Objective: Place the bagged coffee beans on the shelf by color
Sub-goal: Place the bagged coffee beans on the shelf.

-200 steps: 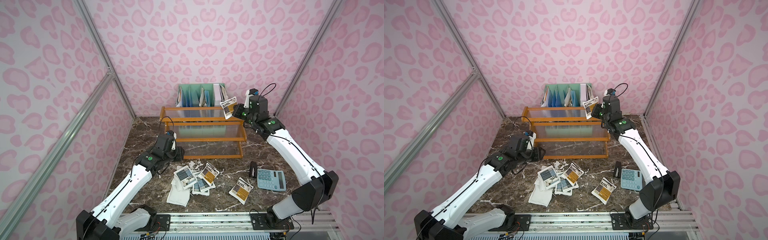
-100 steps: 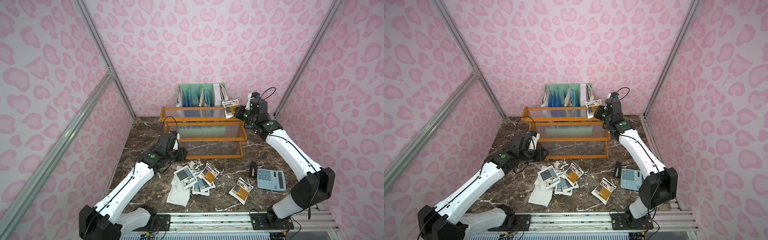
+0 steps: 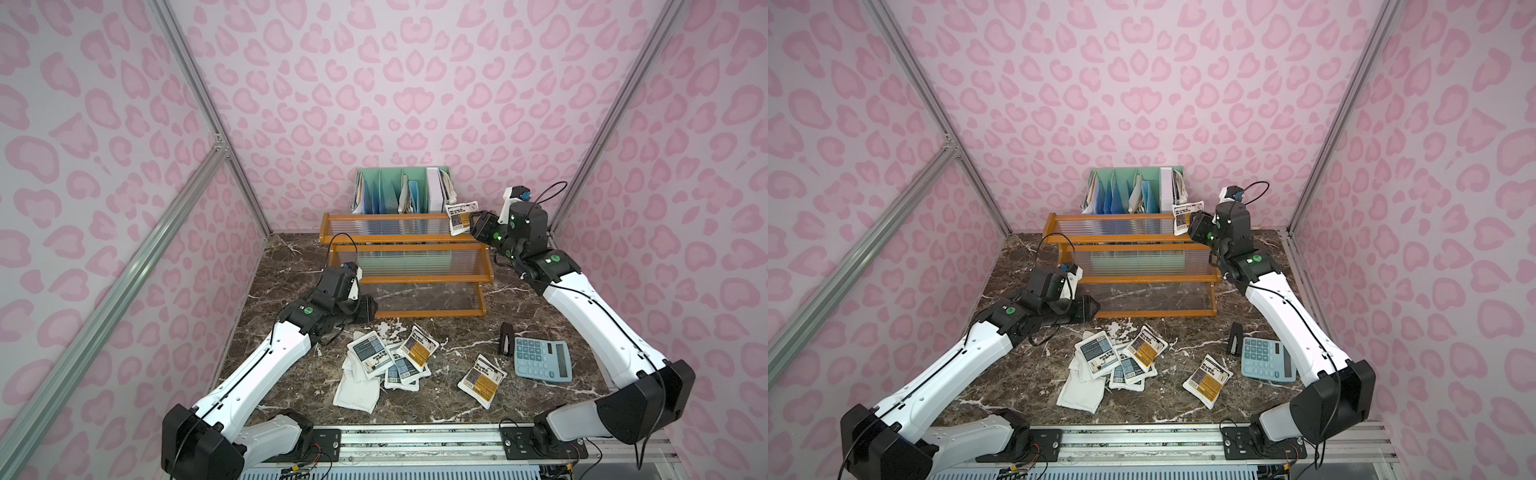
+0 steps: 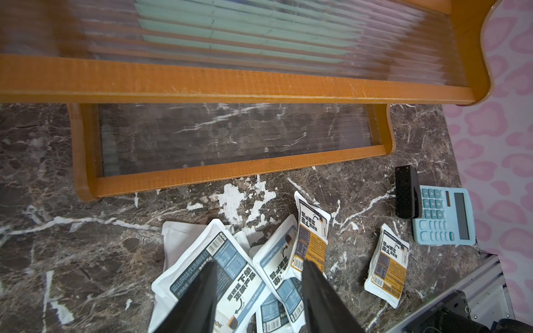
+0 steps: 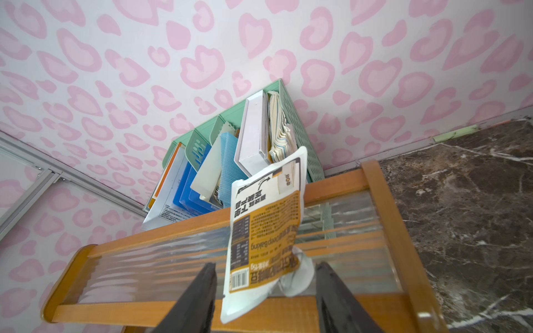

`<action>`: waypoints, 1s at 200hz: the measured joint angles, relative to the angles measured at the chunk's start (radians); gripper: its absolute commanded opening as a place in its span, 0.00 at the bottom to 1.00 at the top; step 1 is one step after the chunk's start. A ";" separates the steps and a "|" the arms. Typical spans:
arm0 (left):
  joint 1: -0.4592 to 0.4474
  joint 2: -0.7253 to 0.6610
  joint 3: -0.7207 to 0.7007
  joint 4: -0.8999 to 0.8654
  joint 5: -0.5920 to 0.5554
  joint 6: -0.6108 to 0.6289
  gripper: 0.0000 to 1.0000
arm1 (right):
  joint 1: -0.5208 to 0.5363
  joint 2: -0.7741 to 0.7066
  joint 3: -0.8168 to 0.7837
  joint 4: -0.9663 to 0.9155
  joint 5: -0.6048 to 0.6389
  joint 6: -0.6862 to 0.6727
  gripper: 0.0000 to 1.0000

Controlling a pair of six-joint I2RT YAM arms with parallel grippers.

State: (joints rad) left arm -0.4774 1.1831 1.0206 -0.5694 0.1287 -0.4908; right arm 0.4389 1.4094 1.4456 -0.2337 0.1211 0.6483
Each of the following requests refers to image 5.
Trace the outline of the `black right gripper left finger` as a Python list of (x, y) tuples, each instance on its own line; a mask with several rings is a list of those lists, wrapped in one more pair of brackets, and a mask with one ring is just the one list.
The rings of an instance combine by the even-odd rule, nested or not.
[(217, 291), (215, 268), (210, 262), (200, 270), (154, 332), (211, 332)]

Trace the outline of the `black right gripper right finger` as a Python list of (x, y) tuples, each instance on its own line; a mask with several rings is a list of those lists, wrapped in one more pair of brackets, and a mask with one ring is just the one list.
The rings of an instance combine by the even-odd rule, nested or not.
[(383, 333), (328, 263), (317, 264), (315, 272), (321, 332)]

